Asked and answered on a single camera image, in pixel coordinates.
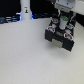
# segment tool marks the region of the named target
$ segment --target small object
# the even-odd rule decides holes
[[[0,24],[7,23],[4,17],[0,17]]]
[[[25,13],[28,13],[28,10],[26,9],[26,12]]]
[[[58,23],[58,19],[57,18],[52,18],[52,22],[53,23]]]
[[[73,29],[74,28],[74,26],[72,25],[72,24],[69,24],[69,25],[66,25],[67,26],[67,28],[69,28],[69,29]]]
[[[59,27],[60,27],[61,30],[65,29],[67,22],[68,22],[68,18],[67,17],[62,16],[60,18],[60,26]]]
[[[53,43],[55,46],[57,46],[57,47],[59,47],[59,48],[62,48],[62,45],[63,45],[62,42],[60,42],[60,41],[58,41],[58,40],[56,40],[56,39],[52,39],[52,43]]]
[[[66,29],[65,32],[68,33],[68,34],[71,33],[71,31],[69,29]]]
[[[52,38],[53,38],[53,32],[48,31],[47,29],[45,30],[45,39],[52,42]]]
[[[51,32],[55,32],[55,28],[53,28],[52,26],[49,26],[48,28],[47,28],[47,30],[49,30],[49,31],[51,31]]]
[[[58,31],[56,32],[56,34],[59,36],[63,36],[63,34],[61,32],[58,32]]]
[[[31,20],[32,12],[30,9],[30,0],[20,0],[20,3],[21,3],[21,20]]]
[[[55,1],[56,1],[55,8],[69,13],[71,9],[74,7],[76,0],[55,0]]]
[[[55,24],[52,24],[52,27],[53,27],[53,28],[56,28],[56,25],[55,25]]]
[[[10,18],[11,19],[11,17],[6,17],[6,18],[8,18],[8,19]]]
[[[64,38],[68,38],[69,40],[73,40],[73,36],[69,33],[65,33]]]

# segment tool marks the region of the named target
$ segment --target white table surface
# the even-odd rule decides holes
[[[84,15],[84,2],[81,0],[75,0],[75,6],[71,9],[73,12]]]
[[[0,84],[84,84],[84,27],[69,52],[44,39],[49,22],[0,24]]]

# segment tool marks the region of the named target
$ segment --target white tabletop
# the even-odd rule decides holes
[[[71,10],[84,15],[84,0],[75,0],[75,6]]]
[[[49,22],[0,24],[0,84],[84,84],[84,27],[69,52],[44,39]]]

